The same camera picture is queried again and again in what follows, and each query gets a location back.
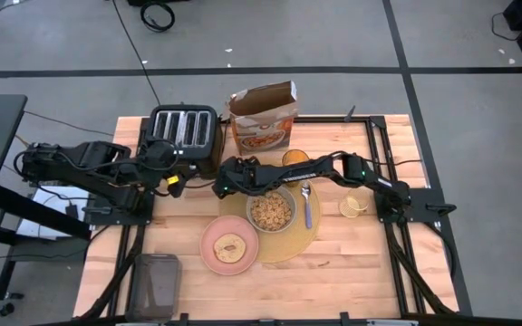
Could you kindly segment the white paper sheet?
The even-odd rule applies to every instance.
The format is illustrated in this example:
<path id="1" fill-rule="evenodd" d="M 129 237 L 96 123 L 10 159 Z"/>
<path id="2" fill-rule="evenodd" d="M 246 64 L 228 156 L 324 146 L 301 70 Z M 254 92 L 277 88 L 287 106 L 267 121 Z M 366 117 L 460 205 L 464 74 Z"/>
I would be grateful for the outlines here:
<path id="1" fill-rule="evenodd" d="M 43 186 L 43 189 L 38 189 L 34 193 L 32 200 L 64 214 L 66 206 L 69 204 L 75 204 L 78 206 L 79 211 L 78 220 L 82 222 L 84 219 L 82 209 L 88 204 L 88 198 L 89 193 L 77 187 Z M 19 235 L 49 240 L 56 240 L 58 237 L 69 237 L 66 233 L 59 232 L 49 227 L 44 227 L 25 219 L 21 220 L 17 233 Z"/>

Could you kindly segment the amber glass with juice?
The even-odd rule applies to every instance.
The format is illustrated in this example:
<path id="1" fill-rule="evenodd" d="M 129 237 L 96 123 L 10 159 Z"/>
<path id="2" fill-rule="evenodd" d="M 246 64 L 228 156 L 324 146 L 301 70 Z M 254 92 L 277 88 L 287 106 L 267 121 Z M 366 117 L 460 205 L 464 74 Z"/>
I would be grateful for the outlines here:
<path id="1" fill-rule="evenodd" d="M 282 165 L 283 166 L 289 166 L 296 163 L 301 163 L 309 160 L 310 157 L 301 149 L 290 149 L 288 150 L 282 157 Z M 306 181 L 295 181 L 295 182 L 289 182 L 286 184 L 289 188 L 294 187 L 300 187 L 301 185 L 305 184 Z"/>

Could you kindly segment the pumpkin cereal box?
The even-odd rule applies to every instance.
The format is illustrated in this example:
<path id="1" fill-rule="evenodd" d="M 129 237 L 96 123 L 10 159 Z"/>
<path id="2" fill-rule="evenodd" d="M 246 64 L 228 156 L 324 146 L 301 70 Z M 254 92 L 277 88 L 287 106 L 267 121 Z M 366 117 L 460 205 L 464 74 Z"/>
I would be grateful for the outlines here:
<path id="1" fill-rule="evenodd" d="M 298 116 L 293 81 L 239 91 L 226 102 L 226 113 L 240 155 L 288 148 Z"/>

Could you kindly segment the pink plate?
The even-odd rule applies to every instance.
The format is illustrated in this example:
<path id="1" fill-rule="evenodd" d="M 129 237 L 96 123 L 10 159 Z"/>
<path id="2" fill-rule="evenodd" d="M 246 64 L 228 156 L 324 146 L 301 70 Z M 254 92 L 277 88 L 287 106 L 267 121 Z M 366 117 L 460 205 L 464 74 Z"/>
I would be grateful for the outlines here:
<path id="1" fill-rule="evenodd" d="M 225 234 L 240 236 L 246 243 L 244 256 L 234 264 L 219 261 L 214 253 L 214 243 Z M 215 273 L 221 275 L 236 275 L 247 270 L 256 260 L 258 253 L 258 236 L 254 227 L 239 216 L 220 216 L 212 221 L 203 231 L 199 251 L 205 265 Z"/>

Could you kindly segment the black four-slot toaster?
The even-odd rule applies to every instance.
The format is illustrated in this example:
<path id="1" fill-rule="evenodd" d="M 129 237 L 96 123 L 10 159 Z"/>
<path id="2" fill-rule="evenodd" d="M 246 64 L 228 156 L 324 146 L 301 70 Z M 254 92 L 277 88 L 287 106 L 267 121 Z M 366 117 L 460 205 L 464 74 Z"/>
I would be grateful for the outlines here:
<path id="1" fill-rule="evenodd" d="M 160 105 L 150 114 L 148 133 L 173 142 L 179 159 L 198 168 L 198 177 L 216 177 L 224 150 L 224 133 L 217 112 L 206 105 Z"/>

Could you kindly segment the bagel half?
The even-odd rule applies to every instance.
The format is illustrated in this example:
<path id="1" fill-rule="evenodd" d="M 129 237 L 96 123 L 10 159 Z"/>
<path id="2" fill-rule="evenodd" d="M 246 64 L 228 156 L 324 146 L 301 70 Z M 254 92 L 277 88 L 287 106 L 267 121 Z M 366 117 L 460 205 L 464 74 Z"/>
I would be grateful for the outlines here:
<path id="1" fill-rule="evenodd" d="M 235 234 L 222 235 L 213 246 L 216 258 L 226 264 L 238 262 L 244 256 L 246 249 L 245 241 Z"/>

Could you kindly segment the round woven straw placemat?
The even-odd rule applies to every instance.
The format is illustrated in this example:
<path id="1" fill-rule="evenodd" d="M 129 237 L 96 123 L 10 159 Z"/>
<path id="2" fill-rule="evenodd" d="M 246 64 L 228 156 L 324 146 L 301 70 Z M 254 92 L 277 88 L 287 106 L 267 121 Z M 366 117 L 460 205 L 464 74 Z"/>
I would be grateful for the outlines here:
<path id="1" fill-rule="evenodd" d="M 312 215 L 312 228 L 305 226 L 305 198 L 302 196 L 302 185 L 296 187 L 281 187 L 287 190 L 295 200 L 296 212 L 293 223 L 284 231 L 268 233 L 254 230 L 258 236 L 257 261 L 264 264 L 280 263 L 301 254 L 316 238 L 322 216 L 321 205 L 314 185 L 307 181 L 310 187 L 309 203 Z"/>

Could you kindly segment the beige ceramic bowl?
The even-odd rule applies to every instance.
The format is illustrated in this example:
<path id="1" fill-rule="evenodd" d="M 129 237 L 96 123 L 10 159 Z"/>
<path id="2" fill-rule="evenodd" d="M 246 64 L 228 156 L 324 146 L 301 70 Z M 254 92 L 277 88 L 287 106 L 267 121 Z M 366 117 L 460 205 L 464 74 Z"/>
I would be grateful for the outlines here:
<path id="1" fill-rule="evenodd" d="M 294 223 L 296 214 L 295 198 L 285 187 L 248 197 L 246 201 L 246 218 L 260 232 L 283 232 Z"/>

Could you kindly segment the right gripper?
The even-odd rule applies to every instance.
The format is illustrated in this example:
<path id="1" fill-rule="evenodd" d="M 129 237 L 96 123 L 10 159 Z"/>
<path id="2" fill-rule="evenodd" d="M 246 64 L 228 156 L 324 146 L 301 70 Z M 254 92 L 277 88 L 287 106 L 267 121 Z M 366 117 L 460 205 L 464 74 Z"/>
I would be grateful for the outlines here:
<path id="1" fill-rule="evenodd" d="M 261 186 L 254 185 L 254 168 L 260 165 L 257 157 L 227 158 L 217 172 L 212 190 L 219 199 L 235 194 L 261 194 Z"/>

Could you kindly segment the black aluminium table frame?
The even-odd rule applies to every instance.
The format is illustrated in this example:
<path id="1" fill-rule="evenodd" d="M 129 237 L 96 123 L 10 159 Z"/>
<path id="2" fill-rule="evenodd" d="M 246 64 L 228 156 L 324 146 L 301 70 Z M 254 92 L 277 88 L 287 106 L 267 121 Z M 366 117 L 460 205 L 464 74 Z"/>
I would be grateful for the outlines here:
<path id="1" fill-rule="evenodd" d="M 389 148 L 397 162 L 419 159 L 408 115 L 386 115 Z M 381 130 L 371 123 L 296 123 L 291 148 L 311 158 L 336 150 L 386 160 Z M 392 263 L 384 225 L 376 216 L 373 193 L 365 187 L 353 194 L 367 212 L 347 218 L 338 203 L 348 193 L 324 178 L 311 180 L 321 218 L 313 242 L 296 257 L 275 264 L 254 262 L 243 273 L 224 276 L 212 272 L 199 252 L 202 232 L 230 211 L 237 195 L 217 200 L 209 187 L 185 189 L 181 198 L 156 198 L 151 224 L 146 228 L 143 253 L 175 254 L 182 264 L 179 307 L 174 319 L 204 320 L 317 320 L 399 317 Z M 408 225 L 420 275 L 444 305 L 461 312 L 441 239 L 424 224 Z M 88 311 L 112 277 L 121 242 L 122 226 L 107 229 L 92 243 L 74 316 Z"/>

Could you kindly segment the black desk leg frame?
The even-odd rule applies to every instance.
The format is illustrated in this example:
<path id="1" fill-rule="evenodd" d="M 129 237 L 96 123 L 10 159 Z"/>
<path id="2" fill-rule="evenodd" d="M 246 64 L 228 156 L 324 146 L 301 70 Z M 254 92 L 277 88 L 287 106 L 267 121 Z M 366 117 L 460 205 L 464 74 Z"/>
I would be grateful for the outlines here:
<path id="1" fill-rule="evenodd" d="M 2 244 L 15 246 L 18 241 L 29 240 L 29 237 L 1 227 L 5 214 L 35 222 L 84 241 L 91 238 L 90 227 L 76 217 L 53 210 L 0 186 L 0 243 Z"/>

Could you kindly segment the grey plastic tray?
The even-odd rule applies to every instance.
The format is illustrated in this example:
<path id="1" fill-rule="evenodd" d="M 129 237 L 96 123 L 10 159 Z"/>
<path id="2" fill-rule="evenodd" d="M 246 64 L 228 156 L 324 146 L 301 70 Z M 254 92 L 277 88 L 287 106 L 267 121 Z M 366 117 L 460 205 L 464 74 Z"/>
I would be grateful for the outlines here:
<path id="1" fill-rule="evenodd" d="M 135 258 L 128 322 L 164 323 L 177 311 L 181 262 L 174 254 L 140 254 Z"/>

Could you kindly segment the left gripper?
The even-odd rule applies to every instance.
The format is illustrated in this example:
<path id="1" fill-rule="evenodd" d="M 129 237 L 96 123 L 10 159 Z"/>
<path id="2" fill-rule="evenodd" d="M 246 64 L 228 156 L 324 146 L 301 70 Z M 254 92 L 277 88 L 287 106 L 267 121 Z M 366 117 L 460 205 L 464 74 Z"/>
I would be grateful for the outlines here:
<path id="1" fill-rule="evenodd" d="M 198 176 L 197 167 L 189 167 L 187 162 L 181 161 L 172 168 L 165 168 L 160 171 L 162 180 L 159 186 L 161 188 L 169 187 L 169 194 L 174 198 L 179 198 L 187 185 L 187 182 Z"/>

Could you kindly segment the spoon with purple handle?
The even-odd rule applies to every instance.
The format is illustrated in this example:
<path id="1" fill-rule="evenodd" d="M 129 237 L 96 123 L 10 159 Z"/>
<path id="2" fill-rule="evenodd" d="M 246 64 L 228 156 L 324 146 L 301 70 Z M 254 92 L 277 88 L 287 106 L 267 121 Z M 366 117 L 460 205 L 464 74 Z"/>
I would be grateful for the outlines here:
<path id="1" fill-rule="evenodd" d="M 304 222 L 307 229 L 313 227 L 312 211 L 311 211 L 311 187 L 308 182 L 305 182 L 301 187 L 301 194 L 304 198 Z"/>

